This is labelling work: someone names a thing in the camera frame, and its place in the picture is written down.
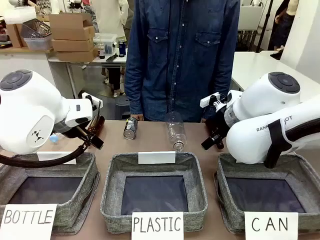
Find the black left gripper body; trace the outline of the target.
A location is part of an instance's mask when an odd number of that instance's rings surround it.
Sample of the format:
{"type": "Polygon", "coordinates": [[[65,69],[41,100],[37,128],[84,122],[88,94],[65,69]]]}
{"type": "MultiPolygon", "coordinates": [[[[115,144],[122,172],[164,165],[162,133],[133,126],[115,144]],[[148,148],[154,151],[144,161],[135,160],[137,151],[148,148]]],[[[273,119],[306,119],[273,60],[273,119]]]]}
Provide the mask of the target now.
{"type": "Polygon", "coordinates": [[[99,137],[99,133],[100,130],[97,128],[78,125],[65,132],[65,136],[69,139],[78,138],[85,142],[88,147],[93,146],[100,150],[104,145],[104,141],[99,137]]]}

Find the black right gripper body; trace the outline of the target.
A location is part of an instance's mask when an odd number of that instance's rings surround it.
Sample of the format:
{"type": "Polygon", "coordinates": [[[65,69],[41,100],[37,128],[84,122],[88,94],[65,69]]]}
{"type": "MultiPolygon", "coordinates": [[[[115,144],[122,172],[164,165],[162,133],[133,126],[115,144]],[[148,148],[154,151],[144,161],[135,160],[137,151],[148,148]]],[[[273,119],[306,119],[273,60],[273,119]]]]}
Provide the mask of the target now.
{"type": "Polygon", "coordinates": [[[209,137],[205,139],[201,146],[206,151],[216,145],[219,150],[224,148],[223,139],[227,136],[227,124],[225,121],[218,121],[214,118],[207,119],[205,126],[209,132],[209,137]]]}

